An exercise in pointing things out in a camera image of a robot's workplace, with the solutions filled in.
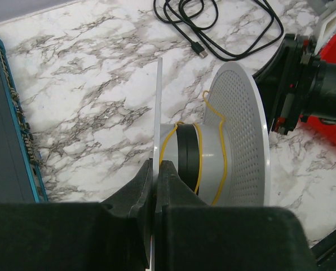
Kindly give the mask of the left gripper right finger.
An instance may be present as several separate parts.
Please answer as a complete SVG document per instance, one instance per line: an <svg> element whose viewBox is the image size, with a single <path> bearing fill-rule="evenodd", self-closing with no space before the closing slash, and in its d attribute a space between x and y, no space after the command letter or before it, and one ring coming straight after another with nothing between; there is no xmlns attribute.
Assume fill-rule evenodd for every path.
<svg viewBox="0 0 336 271"><path fill-rule="evenodd" d="M164 161L155 209L155 270L203 270L213 247L212 214L173 163Z"/></svg>

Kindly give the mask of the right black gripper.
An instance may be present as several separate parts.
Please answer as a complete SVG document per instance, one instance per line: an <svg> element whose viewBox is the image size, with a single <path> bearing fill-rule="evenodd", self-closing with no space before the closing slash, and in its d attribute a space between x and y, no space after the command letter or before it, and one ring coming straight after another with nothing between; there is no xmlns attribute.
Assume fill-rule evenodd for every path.
<svg viewBox="0 0 336 271"><path fill-rule="evenodd" d="M266 118L272 113L272 132L287 135L295 129L316 73L315 61L309 37L287 34L273 57L253 75Z"/></svg>

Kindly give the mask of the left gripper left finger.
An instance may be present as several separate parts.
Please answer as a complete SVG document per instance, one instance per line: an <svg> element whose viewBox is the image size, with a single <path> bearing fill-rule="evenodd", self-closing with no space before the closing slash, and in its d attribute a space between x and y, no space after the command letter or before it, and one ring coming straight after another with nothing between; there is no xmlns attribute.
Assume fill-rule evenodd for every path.
<svg viewBox="0 0 336 271"><path fill-rule="evenodd" d="M153 213L153 165L146 160L134 178L104 200L109 224L107 253L114 268L149 268Z"/></svg>

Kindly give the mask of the grey cable spool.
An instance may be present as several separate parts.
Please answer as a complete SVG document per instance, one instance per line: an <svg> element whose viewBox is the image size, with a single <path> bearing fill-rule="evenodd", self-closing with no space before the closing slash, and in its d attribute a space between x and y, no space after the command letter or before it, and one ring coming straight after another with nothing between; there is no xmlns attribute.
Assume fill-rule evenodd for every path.
<svg viewBox="0 0 336 271"><path fill-rule="evenodd" d="M155 270L155 209L164 161L213 208L213 247L203 270L254 270L267 258L270 157L267 124L253 77L226 63L202 93L202 124L161 121L162 67L157 68L153 137L154 224L151 264Z"/></svg>

